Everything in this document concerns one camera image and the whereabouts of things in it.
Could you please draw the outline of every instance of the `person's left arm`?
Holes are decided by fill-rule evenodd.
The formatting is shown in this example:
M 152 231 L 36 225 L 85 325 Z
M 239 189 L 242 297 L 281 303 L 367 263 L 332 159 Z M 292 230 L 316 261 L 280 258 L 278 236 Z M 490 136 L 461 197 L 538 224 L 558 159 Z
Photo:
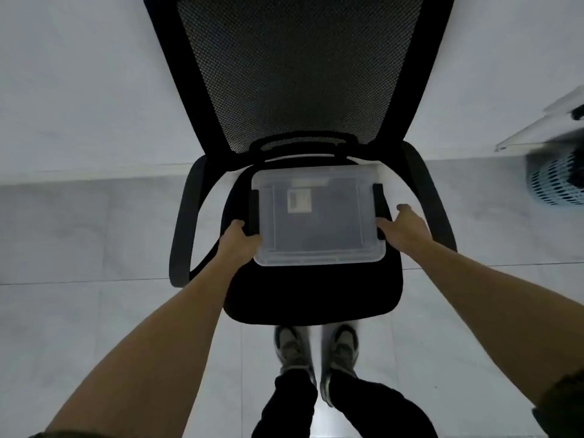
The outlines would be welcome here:
M 232 222 L 215 258 L 108 353 L 46 432 L 70 430 L 112 438 L 182 436 L 227 288 L 261 244 L 259 235 L 245 236 L 242 226 L 242 221 Z

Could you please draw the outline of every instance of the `floor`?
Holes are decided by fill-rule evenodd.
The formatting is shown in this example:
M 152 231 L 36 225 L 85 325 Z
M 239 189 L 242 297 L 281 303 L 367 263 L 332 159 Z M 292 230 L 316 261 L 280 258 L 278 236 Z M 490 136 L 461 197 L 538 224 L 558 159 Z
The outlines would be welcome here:
M 533 201 L 522 158 L 429 168 L 460 252 L 584 302 L 584 210 Z M 392 207 L 419 208 L 395 175 L 383 179 Z M 42 430 L 92 366 L 174 294 L 168 255 L 184 180 L 0 188 L 0 435 Z M 232 181 L 224 177 L 201 210 L 193 264 L 215 241 Z M 402 391 L 442 437 L 543 435 L 532 405 L 424 272 L 407 258 L 404 269 L 397 309 L 358 323 L 358 375 Z M 315 363 L 321 335 L 311 328 Z M 278 369 L 270 326 L 222 314 L 185 436 L 249 437 Z M 321 400 L 312 435 L 359 436 Z

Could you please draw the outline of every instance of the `black chair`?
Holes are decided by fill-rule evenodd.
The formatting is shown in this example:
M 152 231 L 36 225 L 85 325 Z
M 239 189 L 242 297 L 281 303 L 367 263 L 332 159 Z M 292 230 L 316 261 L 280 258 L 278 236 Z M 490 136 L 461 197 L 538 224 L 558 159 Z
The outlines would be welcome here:
M 205 151 L 180 203 L 173 286 L 186 285 L 215 255 L 218 243 L 190 270 L 199 208 L 225 172 L 246 166 L 221 233 L 235 218 L 257 230 L 250 190 L 258 170 L 354 164 L 350 156 L 395 171 L 418 197 L 434 239 L 456 249 L 428 170 L 403 141 L 454 0 L 144 1 Z M 384 199 L 383 212 L 391 217 Z M 244 323 L 274 325 L 384 314 L 402 292 L 399 253 L 386 248 L 374 263 L 251 261 L 232 280 L 224 309 Z

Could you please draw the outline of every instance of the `chair backrest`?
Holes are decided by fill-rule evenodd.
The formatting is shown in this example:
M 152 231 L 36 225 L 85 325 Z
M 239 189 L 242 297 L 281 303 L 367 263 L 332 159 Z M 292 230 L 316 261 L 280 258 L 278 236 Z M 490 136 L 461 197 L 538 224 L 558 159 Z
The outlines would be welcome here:
M 203 150 L 238 168 L 258 150 L 347 140 L 335 132 L 401 141 L 453 0 L 145 3 Z

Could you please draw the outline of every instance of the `foot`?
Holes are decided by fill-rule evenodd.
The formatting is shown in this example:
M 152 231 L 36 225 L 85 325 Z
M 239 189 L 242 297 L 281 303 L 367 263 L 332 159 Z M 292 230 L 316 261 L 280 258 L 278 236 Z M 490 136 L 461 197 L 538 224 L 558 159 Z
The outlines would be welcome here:
M 352 377 L 357 377 L 354 367 L 359 355 L 359 339 L 355 329 L 348 324 L 339 326 L 331 338 L 331 346 L 328 353 L 327 362 L 322 369 L 321 397 L 332 407 L 329 395 L 332 370 L 340 370 Z
M 304 369 L 309 373 L 312 383 L 315 384 L 312 361 L 304 350 L 302 338 L 296 329 L 288 326 L 277 326 L 274 331 L 274 346 L 282 363 L 281 375 L 291 369 Z

